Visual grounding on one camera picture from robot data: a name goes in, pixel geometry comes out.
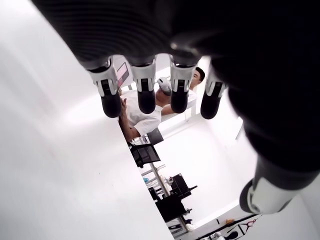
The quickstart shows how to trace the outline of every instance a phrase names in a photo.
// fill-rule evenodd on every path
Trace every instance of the white surface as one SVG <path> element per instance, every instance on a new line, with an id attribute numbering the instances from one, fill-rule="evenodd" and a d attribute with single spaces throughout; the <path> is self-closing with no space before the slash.
<path id="1" fill-rule="evenodd" d="M 172 240 L 88 73 L 29 1 L 0 6 L 0 239 Z"/>
<path id="2" fill-rule="evenodd" d="M 320 236 L 320 175 L 301 192 L 301 196 Z"/>
<path id="3" fill-rule="evenodd" d="M 237 205 L 228 212 L 217 217 L 220 224 L 216 219 L 207 223 L 206 225 L 197 228 L 193 232 L 179 237 L 179 240 L 195 240 L 207 233 L 222 227 L 226 219 L 240 219 L 250 215 L 241 210 Z M 250 218 L 243 221 L 247 223 L 256 219 L 257 217 Z M 221 231 L 225 234 L 232 227 L 227 227 Z M 304 201 L 300 195 L 296 196 L 291 203 L 281 212 L 271 215 L 263 215 L 250 227 L 243 240 L 319 240 L 316 226 L 309 215 Z"/>
<path id="4" fill-rule="evenodd" d="M 187 218 L 193 219 L 194 225 L 205 223 L 204 219 L 210 221 L 216 212 L 239 198 L 245 183 L 201 116 L 165 130 L 161 127 L 164 141 L 154 146 L 166 165 L 160 172 L 166 177 L 181 173 L 190 188 L 197 185 L 192 195 L 182 201 L 186 208 L 193 209 Z"/>

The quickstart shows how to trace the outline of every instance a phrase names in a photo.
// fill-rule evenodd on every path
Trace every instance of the man's arm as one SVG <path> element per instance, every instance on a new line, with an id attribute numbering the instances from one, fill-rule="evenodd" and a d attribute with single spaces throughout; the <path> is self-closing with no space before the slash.
<path id="1" fill-rule="evenodd" d="M 140 133 L 134 127 L 133 128 L 129 127 L 128 118 L 126 114 L 126 108 L 127 108 L 126 101 L 127 101 L 126 98 L 124 100 L 121 99 L 121 114 L 119 116 L 119 125 L 125 140 L 129 142 L 134 138 L 140 137 Z"/>
<path id="2" fill-rule="evenodd" d="M 163 109 L 161 111 L 162 116 L 174 114 L 174 113 L 175 112 L 172 110 L 171 105 L 163 107 Z"/>
<path id="3" fill-rule="evenodd" d="M 196 100 L 197 100 L 197 94 L 194 91 L 189 90 L 189 92 L 188 92 L 188 105 L 186 108 L 189 109 L 190 107 L 192 107 L 196 103 Z M 175 114 L 175 112 L 171 108 L 171 105 L 163 107 L 163 109 L 161 111 L 161 116 L 165 116 L 165 115 L 169 115 L 169 114 Z"/>

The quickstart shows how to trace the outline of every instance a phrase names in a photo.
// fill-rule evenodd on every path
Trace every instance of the robotic finger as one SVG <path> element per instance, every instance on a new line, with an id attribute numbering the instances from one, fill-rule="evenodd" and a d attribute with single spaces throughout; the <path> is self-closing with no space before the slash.
<path id="1" fill-rule="evenodd" d="M 87 71 L 98 88 L 105 115 L 109 118 L 118 117 L 121 113 L 121 101 L 113 57 L 109 57 L 104 66 Z"/>
<path id="2" fill-rule="evenodd" d="M 156 108 L 155 77 L 156 60 L 155 56 L 146 58 L 126 57 L 131 65 L 132 77 L 136 83 L 138 104 L 144 114 L 152 113 Z"/>
<path id="3" fill-rule="evenodd" d="M 206 80 L 205 91 L 201 103 L 200 112 L 202 117 L 205 119 L 212 119 L 216 116 L 220 105 L 220 99 L 225 89 L 226 84 L 215 77 L 211 67 Z"/>
<path id="4" fill-rule="evenodd" d="M 171 72 L 171 108 L 177 113 L 183 113 L 188 105 L 188 92 L 191 84 L 191 79 L 198 63 L 198 58 L 190 64 L 188 62 L 179 62 L 174 56 L 170 58 L 170 72 Z"/>

